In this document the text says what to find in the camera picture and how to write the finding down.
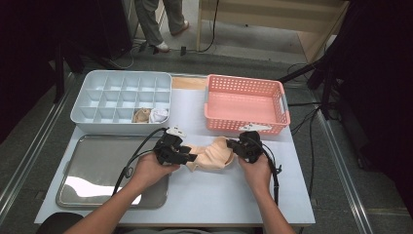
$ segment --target white table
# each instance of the white table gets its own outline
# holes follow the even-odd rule
[[[204,91],[172,90],[169,125],[178,125],[188,137],[183,143],[210,144],[214,136],[236,137],[228,133],[206,129],[204,117]],[[68,210],[56,204],[56,194],[63,179],[63,170],[73,154],[78,139],[85,135],[76,128],[66,152],[56,171],[46,199],[35,219],[42,223],[58,212],[87,215],[88,210]],[[315,223],[306,185],[298,162],[289,128],[278,136],[263,136],[282,164],[280,182],[280,209],[292,225],[306,226]],[[191,173],[185,166],[174,172],[169,179],[166,203],[156,210],[129,210],[120,225],[133,226],[257,226],[262,219],[245,180],[244,173],[235,160],[220,171]]]

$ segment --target finger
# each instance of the finger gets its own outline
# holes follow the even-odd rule
[[[238,157],[238,162],[240,163],[241,167],[244,167],[247,164],[247,161],[242,157]]]
[[[265,154],[261,154],[261,155],[258,157],[258,160],[268,163],[268,158],[267,158],[267,156],[266,156]]]
[[[139,160],[139,161],[144,161],[144,160],[155,161],[155,160],[157,160],[157,158],[156,158],[155,153],[149,152],[149,153],[146,153],[146,154],[144,154],[144,155],[141,155],[141,156],[138,158],[138,160]]]

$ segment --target person's right hand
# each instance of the person's right hand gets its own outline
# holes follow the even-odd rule
[[[244,169],[246,182],[254,194],[270,191],[271,171],[267,157],[262,154],[258,160],[250,164],[244,158],[238,157],[241,167]]]

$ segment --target silver metal tray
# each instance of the silver metal tray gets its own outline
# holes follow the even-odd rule
[[[56,203],[64,208],[94,208],[106,202],[122,168],[144,140],[143,136],[82,136],[64,171]],[[140,152],[152,149],[157,140],[149,139]],[[128,181],[128,178],[123,178],[120,187]],[[168,182],[169,176],[166,175],[137,197],[131,207],[160,208],[167,200]]]

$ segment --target forearm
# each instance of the forearm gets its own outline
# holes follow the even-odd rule
[[[143,188],[125,187],[65,233],[112,233],[119,220]]]
[[[267,233],[295,233],[292,227],[285,220],[269,191],[257,191],[254,192],[254,196]]]

